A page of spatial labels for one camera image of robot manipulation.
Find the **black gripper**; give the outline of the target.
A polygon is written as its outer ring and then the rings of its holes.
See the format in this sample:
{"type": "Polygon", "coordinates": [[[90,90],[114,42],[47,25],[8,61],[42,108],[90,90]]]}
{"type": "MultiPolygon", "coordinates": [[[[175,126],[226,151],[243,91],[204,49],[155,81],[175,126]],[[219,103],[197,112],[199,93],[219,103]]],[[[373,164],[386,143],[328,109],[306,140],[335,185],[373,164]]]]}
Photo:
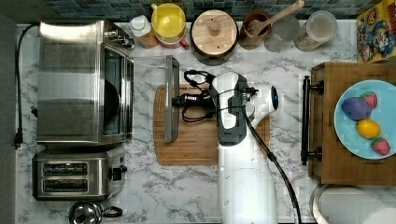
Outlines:
{"type": "Polygon", "coordinates": [[[191,94],[183,93],[172,99],[172,105],[200,106],[203,109],[213,109],[215,107],[211,97],[206,93],[191,94]]]}

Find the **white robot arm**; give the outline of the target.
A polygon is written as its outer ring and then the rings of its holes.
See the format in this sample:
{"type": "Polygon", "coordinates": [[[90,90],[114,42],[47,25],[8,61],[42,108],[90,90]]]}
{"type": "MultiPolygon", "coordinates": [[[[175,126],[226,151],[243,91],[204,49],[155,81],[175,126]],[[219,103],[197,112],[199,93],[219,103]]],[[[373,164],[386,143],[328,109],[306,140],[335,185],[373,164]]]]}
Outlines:
{"type": "Polygon", "coordinates": [[[276,186],[268,163],[279,171],[288,190],[294,224],[302,224],[295,191],[276,155],[256,131],[258,124],[278,109],[276,87],[253,84],[235,72],[214,76],[206,71],[188,70],[184,79],[194,88],[202,76],[208,85],[199,94],[184,93],[172,100],[187,109],[198,105],[207,110],[187,122],[217,119],[218,192],[221,224],[277,224],[276,186]]]}

